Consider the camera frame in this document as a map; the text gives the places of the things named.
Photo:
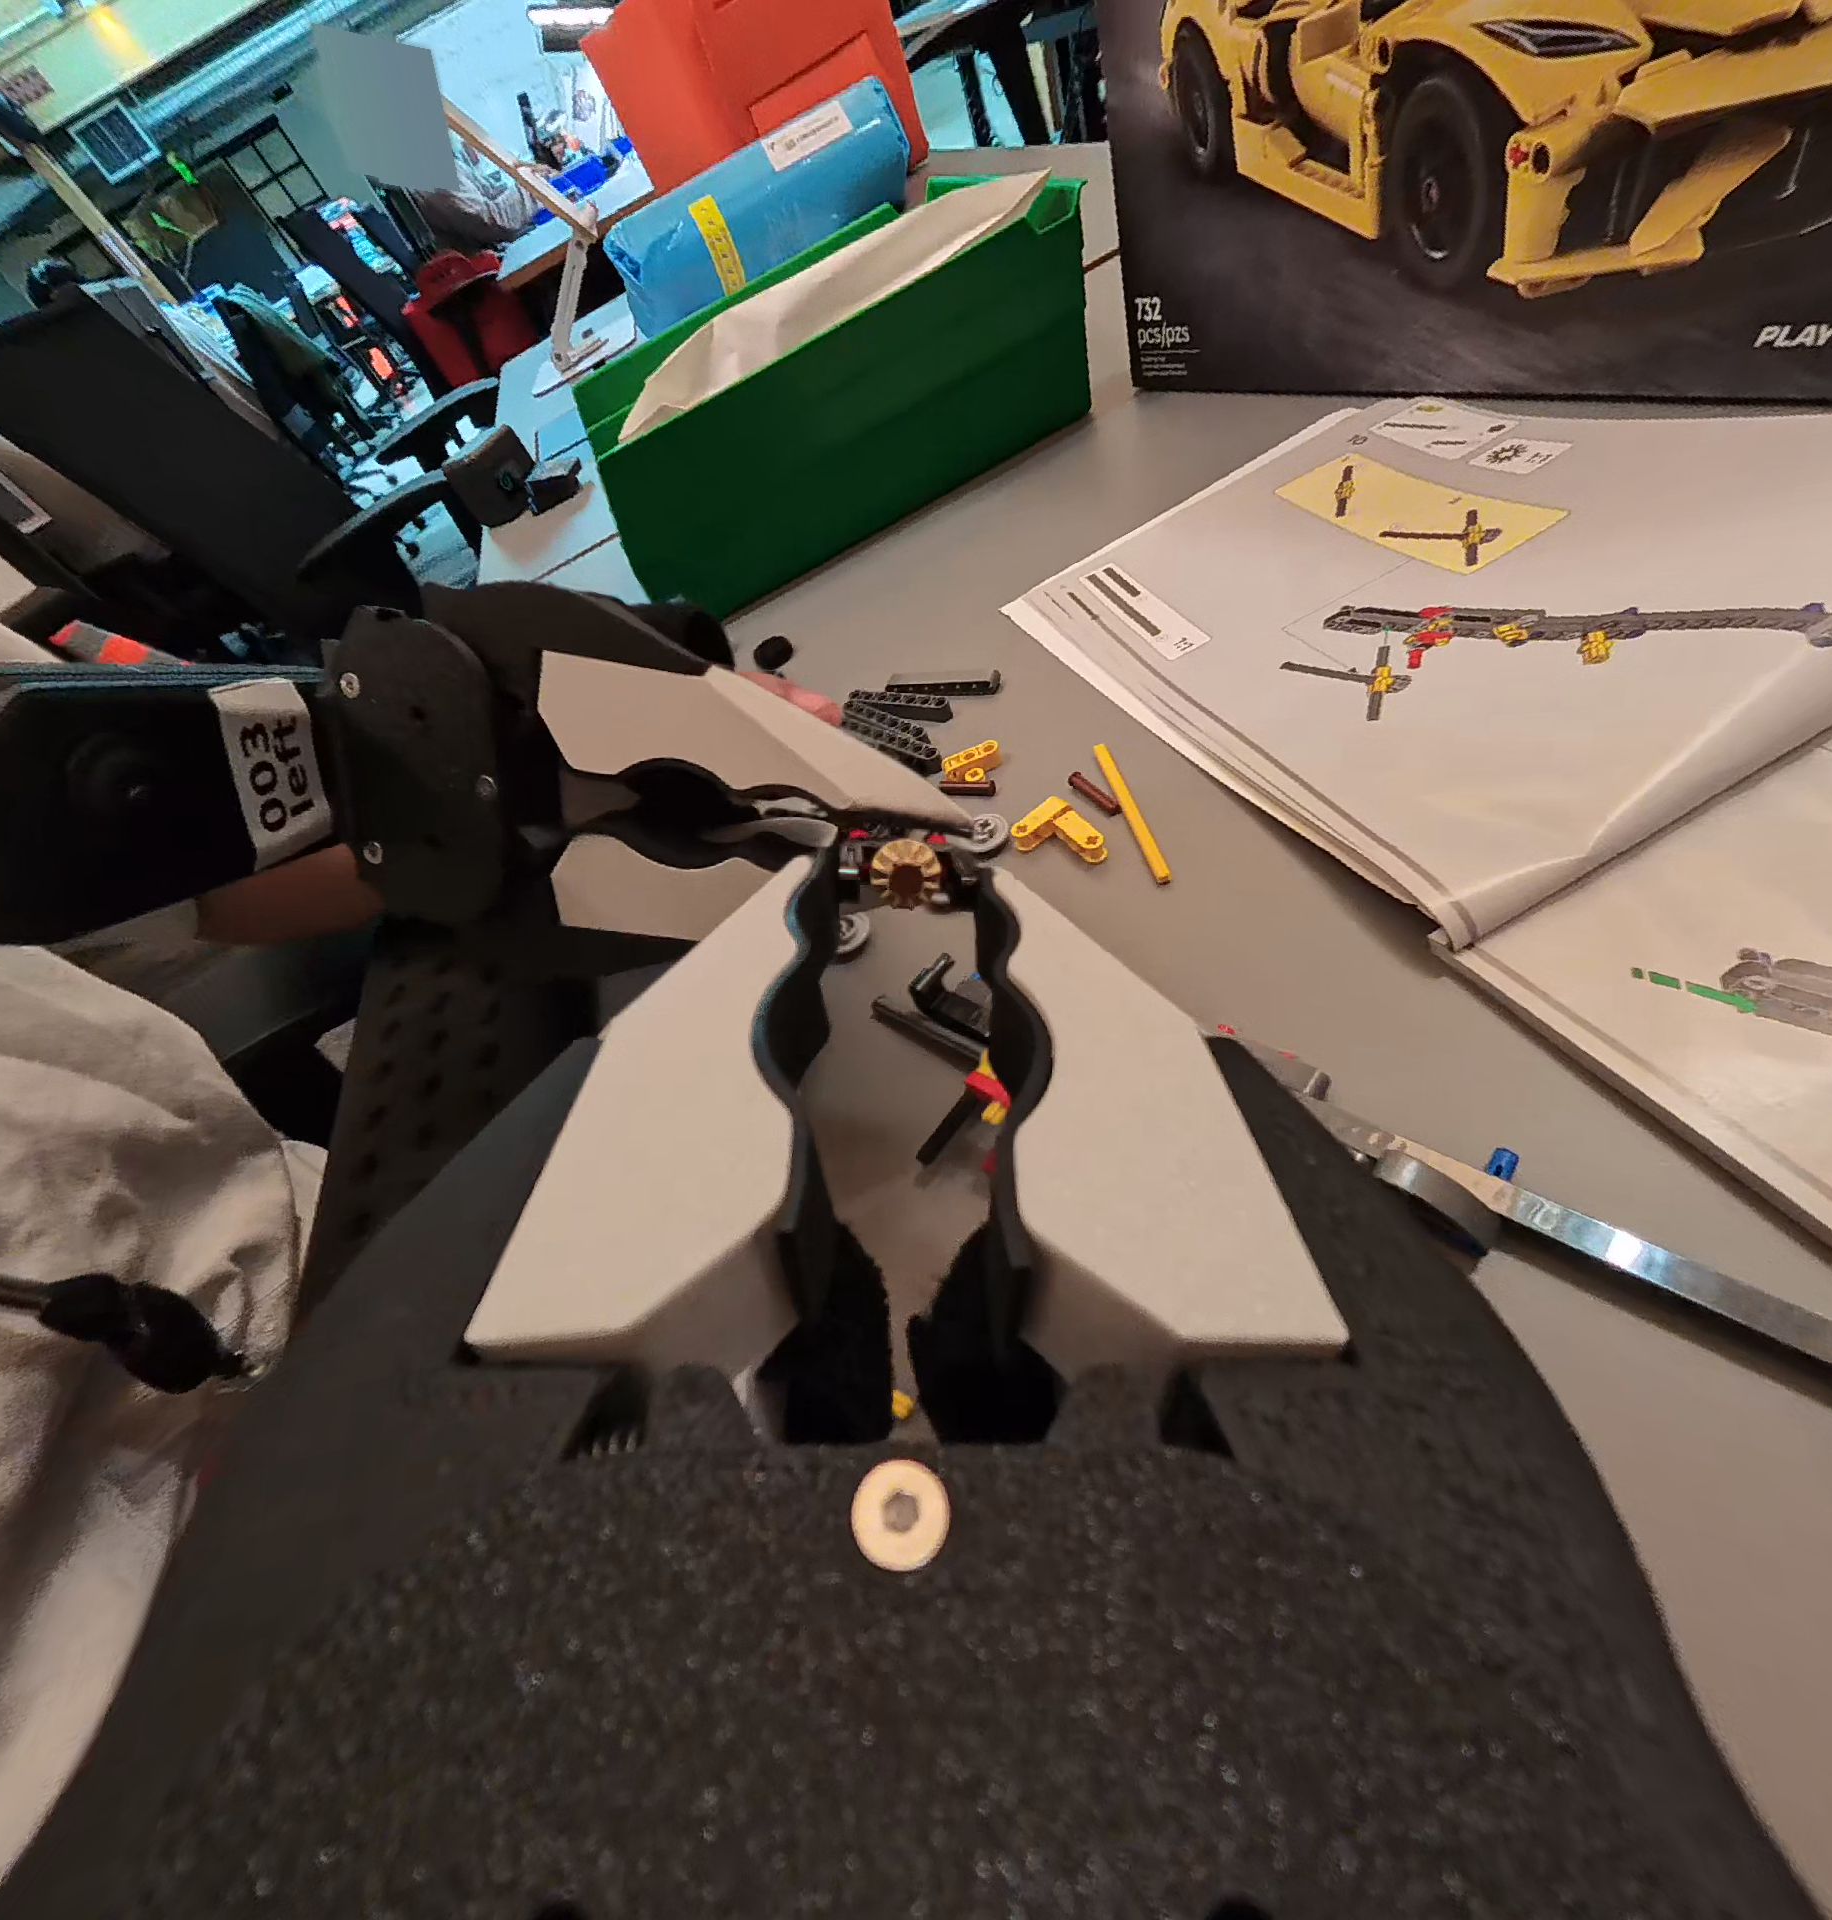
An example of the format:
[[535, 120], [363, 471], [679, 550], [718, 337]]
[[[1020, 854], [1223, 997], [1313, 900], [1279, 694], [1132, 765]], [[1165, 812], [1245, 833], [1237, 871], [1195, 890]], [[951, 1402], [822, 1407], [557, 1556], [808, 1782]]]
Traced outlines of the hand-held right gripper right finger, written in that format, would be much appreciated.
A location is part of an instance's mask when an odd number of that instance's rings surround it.
[[1165, 1392], [1198, 1363], [1343, 1359], [1343, 1313], [1223, 1075], [1237, 1045], [1012, 871], [983, 881], [975, 942], [1006, 1117], [986, 1220], [904, 1329], [932, 1434], [1029, 1444], [1097, 1371]]

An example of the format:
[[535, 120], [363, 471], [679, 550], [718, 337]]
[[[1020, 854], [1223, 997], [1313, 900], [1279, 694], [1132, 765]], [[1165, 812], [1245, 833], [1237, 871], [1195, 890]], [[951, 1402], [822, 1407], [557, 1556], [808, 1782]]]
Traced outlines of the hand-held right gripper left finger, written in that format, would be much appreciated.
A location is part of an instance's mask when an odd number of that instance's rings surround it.
[[475, 1359], [705, 1366], [786, 1443], [889, 1437], [886, 1282], [800, 1093], [839, 920], [835, 851], [799, 851], [603, 1026], [466, 1324]]

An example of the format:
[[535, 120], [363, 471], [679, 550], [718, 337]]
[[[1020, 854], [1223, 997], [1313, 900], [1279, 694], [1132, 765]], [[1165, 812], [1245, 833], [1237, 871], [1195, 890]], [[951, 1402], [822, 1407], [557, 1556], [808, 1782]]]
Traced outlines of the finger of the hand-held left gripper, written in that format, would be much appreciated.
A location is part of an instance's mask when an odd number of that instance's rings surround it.
[[815, 817], [758, 817], [703, 833], [619, 817], [569, 838], [549, 868], [549, 894], [556, 917], [575, 930], [700, 945], [728, 928], [774, 948], [800, 883], [786, 875], [832, 842], [835, 828]]
[[975, 817], [925, 775], [731, 668], [686, 674], [543, 652], [538, 718], [563, 765], [566, 833], [975, 838]]

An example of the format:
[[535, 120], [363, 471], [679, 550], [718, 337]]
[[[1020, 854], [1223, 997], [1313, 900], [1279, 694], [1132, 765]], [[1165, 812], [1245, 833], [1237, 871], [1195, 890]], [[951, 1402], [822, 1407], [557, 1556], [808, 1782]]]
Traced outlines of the black lego fork red pins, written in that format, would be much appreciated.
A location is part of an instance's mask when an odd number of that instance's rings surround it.
[[[928, 841], [942, 861], [942, 886], [936, 894], [919, 906], [919, 910], [889, 910], [880, 906], [880, 899], [874, 894], [864, 868], [871, 861], [871, 851], [883, 841], [891, 838], [918, 838]], [[954, 842], [957, 833], [946, 833], [941, 828], [919, 828], [919, 826], [886, 826], [886, 828], [871, 828], [871, 830], [849, 830], [839, 842], [839, 857], [835, 857], [835, 899], [845, 910], [855, 910], [863, 916], [877, 916], [877, 913], [900, 913], [900, 916], [915, 916], [915, 913], [941, 913], [941, 916], [957, 916], [975, 904], [975, 894], [988, 871], [988, 861], [970, 857], [959, 851]]]

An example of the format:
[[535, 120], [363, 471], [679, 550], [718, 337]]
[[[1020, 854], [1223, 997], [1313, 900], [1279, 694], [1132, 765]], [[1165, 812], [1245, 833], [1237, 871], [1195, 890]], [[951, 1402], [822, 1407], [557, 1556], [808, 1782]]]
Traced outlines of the long grey lego beam assembly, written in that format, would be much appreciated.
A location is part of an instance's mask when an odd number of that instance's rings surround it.
[[[980, 1111], [1006, 1111], [986, 1051], [988, 991], [975, 977], [957, 987], [949, 952], [915, 972], [900, 1000], [874, 997], [871, 1017], [964, 1069], [959, 1098], [918, 1148], [919, 1165], [933, 1165]], [[1402, 1197], [1414, 1220], [1460, 1259], [1475, 1266], [1508, 1239], [1541, 1242], [1580, 1276], [1614, 1282], [1640, 1305], [1713, 1331], [1734, 1353], [1786, 1363], [1813, 1385], [1832, 1385], [1832, 1317], [1533, 1192], [1514, 1179], [1515, 1165], [1508, 1153], [1478, 1169], [1373, 1126], [1331, 1098], [1324, 1072], [1288, 1051], [1237, 1039], [1226, 1026], [1213, 1033], [1213, 1042], [1237, 1045], [1263, 1065], [1368, 1179]]]

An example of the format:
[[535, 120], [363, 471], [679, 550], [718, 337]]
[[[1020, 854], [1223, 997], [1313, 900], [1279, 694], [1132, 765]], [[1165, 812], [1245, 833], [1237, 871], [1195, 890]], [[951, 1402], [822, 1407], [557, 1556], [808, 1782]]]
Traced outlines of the long yellow lego axle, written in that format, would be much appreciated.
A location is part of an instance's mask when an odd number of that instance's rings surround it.
[[1120, 771], [1117, 757], [1110, 754], [1109, 744], [1094, 744], [1094, 761], [1101, 775], [1101, 786], [1109, 788], [1120, 819], [1124, 823], [1137, 851], [1143, 854], [1143, 865], [1148, 868], [1148, 878], [1153, 886], [1169, 886], [1172, 883], [1172, 865], [1165, 851], [1161, 849], [1153, 830], [1148, 828], [1148, 819], [1143, 813], [1139, 799], [1135, 797], [1129, 780]]

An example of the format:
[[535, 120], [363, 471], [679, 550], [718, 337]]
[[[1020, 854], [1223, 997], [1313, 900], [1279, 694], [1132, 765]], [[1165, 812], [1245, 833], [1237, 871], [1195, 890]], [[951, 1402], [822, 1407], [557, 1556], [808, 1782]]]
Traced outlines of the open lego instruction booklet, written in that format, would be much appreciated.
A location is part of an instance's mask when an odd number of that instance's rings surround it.
[[1003, 615], [1832, 1242], [1832, 412], [1336, 409]]

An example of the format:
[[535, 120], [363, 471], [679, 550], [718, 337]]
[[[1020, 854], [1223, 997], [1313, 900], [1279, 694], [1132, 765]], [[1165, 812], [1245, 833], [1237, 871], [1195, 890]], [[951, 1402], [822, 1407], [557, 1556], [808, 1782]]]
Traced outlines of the lego box yellow car picture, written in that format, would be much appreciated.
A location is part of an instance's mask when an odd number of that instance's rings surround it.
[[1098, 2], [1145, 392], [1832, 405], [1832, 2]]

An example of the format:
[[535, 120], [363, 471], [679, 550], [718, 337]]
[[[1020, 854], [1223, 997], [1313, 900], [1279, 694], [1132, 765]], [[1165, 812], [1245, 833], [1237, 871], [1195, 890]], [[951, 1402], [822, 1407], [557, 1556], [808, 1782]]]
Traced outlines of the pile of dark grey beams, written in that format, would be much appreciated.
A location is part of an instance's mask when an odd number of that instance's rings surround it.
[[941, 775], [942, 757], [932, 736], [954, 715], [954, 703], [996, 699], [999, 668], [978, 674], [891, 674], [880, 686], [855, 686], [842, 700], [842, 729], [896, 758], [919, 775]]

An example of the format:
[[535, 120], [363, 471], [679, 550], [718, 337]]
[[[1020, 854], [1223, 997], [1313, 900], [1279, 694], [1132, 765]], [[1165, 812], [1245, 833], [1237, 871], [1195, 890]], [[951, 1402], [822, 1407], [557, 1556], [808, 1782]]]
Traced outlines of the green plastic bin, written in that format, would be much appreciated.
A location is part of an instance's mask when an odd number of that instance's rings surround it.
[[640, 587], [718, 616], [793, 586], [1091, 412], [1080, 177], [933, 274], [619, 444], [661, 358], [728, 305], [900, 212], [877, 208], [575, 386]]

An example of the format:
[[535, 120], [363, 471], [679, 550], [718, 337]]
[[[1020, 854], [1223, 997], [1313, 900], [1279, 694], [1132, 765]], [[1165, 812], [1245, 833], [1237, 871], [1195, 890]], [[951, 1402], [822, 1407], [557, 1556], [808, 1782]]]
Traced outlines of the person's white shirt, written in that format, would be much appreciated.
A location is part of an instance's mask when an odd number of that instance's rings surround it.
[[[324, 1149], [278, 1135], [166, 1010], [43, 948], [0, 948], [0, 1275], [113, 1275], [279, 1356]], [[129, 1665], [219, 1437], [221, 1392], [158, 1397], [0, 1310], [0, 1883]]]

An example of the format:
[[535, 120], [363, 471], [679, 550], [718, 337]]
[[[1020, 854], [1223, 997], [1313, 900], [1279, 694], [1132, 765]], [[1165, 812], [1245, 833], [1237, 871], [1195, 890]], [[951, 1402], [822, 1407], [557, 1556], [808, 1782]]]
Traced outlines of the white paper bag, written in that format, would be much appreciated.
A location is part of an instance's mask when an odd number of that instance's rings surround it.
[[628, 444], [933, 274], [1027, 214], [1048, 172], [970, 179], [728, 305], [647, 376], [619, 428]]

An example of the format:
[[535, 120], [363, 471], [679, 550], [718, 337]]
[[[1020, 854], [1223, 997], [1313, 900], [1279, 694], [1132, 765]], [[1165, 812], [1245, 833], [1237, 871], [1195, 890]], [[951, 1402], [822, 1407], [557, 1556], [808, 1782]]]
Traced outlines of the wooden board document stand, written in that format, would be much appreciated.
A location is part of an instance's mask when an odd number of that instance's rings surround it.
[[543, 228], [498, 251], [498, 283], [518, 292], [530, 280], [556, 273], [547, 337], [549, 370], [535, 374], [535, 398], [560, 392], [619, 351], [601, 319], [580, 316], [585, 269], [590, 254], [599, 251], [603, 219], [595, 217], [590, 204], [566, 198], [543, 162], [522, 162], [447, 99], [441, 99], [441, 120], [463, 147], [514, 179], [522, 199], [543, 212]]

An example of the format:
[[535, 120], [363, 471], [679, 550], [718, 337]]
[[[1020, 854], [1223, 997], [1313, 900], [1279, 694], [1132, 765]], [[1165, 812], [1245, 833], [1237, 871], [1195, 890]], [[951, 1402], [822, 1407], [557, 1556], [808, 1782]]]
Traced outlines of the blue plastic package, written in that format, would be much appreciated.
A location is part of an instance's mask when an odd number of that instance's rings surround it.
[[601, 251], [640, 338], [657, 338], [877, 208], [903, 208], [904, 173], [900, 114], [867, 75], [657, 195]]

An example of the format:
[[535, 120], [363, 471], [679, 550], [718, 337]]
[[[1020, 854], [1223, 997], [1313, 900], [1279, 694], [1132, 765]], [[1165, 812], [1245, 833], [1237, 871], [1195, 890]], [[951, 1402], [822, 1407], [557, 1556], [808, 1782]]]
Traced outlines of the orange felt bag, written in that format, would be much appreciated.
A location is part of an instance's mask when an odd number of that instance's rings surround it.
[[864, 79], [928, 160], [889, 2], [615, 2], [579, 47], [657, 192]]

